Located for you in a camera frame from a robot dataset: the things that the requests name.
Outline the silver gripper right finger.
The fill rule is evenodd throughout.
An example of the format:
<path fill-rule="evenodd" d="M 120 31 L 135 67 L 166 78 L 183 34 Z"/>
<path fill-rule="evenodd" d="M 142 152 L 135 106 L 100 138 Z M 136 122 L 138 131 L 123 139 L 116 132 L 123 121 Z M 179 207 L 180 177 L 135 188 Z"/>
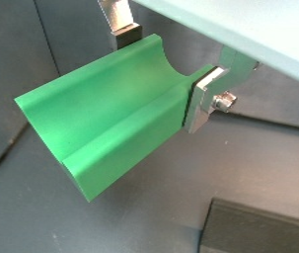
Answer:
<path fill-rule="evenodd" d="M 257 66 L 257 60 L 228 46 L 222 47 L 219 63 L 191 87 L 183 120 L 183 127 L 188 133 L 194 133 L 206 124 L 214 111 L 230 111 L 238 100 L 230 90 L 250 79 Z"/>

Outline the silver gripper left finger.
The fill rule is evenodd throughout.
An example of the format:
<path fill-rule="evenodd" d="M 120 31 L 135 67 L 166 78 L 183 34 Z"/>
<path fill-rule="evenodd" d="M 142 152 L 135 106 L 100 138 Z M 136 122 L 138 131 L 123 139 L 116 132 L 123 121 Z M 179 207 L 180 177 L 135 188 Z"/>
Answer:
<path fill-rule="evenodd" d="M 128 0 L 98 0 L 111 29 L 114 50 L 143 38 L 143 27 L 135 22 Z"/>

